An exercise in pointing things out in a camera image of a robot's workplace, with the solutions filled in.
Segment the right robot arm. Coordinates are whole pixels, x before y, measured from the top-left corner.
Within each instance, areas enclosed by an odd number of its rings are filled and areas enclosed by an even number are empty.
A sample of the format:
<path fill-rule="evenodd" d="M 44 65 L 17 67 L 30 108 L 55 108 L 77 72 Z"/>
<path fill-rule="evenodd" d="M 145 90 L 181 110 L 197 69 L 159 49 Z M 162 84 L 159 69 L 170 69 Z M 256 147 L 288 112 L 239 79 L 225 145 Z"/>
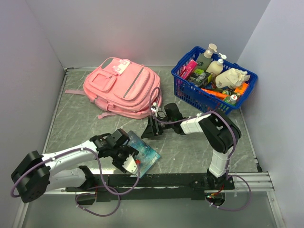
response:
<path fill-rule="evenodd" d="M 203 133 L 213 148 L 212 159 L 207 169 L 207 183 L 212 189 L 222 187 L 228 179 L 227 171 L 232 152 L 242 134 L 240 129 L 221 110 L 183 117 L 175 103 L 165 105 L 165 117 L 157 113 L 148 117 L 142 139 L 162 135 L 173 129 L 180 135 Z"/>

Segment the pink school backpack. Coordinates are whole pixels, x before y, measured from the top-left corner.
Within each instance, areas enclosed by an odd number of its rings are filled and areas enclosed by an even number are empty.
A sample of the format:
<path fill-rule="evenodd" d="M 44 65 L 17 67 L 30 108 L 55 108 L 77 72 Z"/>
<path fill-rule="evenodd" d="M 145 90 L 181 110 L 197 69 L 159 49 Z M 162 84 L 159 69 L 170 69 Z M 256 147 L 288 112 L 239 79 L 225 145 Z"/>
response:
<path fill-rule="evenodd" d="M 150 115 L 150 104 L 162 104 L 160 77 L 150 68 L 128 59 L 110 57 L 91 72 L 82 90 L 66 90 L 66 94 L 85 95 L 90 102 L 109 115 L 143 119 Z"/>

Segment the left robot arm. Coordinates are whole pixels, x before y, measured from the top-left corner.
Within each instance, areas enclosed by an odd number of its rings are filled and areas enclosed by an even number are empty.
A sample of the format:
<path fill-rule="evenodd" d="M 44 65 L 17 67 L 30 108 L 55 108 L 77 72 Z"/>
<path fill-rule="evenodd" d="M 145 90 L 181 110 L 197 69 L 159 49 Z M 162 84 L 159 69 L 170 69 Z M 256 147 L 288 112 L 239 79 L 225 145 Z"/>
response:
<path fill-rule="evenodd" d="M 112 164 L 123 173 L 140 175 L 138 151 L 129 146 L 129 135 L 123 129 L 114 133 L 95 135 L 80 145 L 54 152 L 39 154 L 32 151 L 26 155 L 11 174 L 14 183 L 10 195 L 32 202 L 45 192 L 60 188 L 76 188 L 91 191 L 104 187 L 110 193 L 118 193 L 105 182 L 103 175 L 97 178 L 83 162 L 112 158 Z"/>

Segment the teal hardcover book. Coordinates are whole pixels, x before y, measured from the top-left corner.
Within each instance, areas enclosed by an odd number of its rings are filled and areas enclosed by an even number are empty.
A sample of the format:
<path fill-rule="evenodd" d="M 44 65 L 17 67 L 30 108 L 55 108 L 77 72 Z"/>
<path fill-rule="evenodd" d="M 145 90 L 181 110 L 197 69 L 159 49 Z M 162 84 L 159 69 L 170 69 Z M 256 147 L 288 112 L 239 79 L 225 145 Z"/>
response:
<path fill-rule="evenodd" d="M 160 159 L 160 155 L 147 143 L 145 143 L 133 131 L 129 131 L 130 138 L 128 145 L 136 149 L 139 153 L 135 159 L 140 161 L 140 178 L 142 178 L 147 171 Z"/>

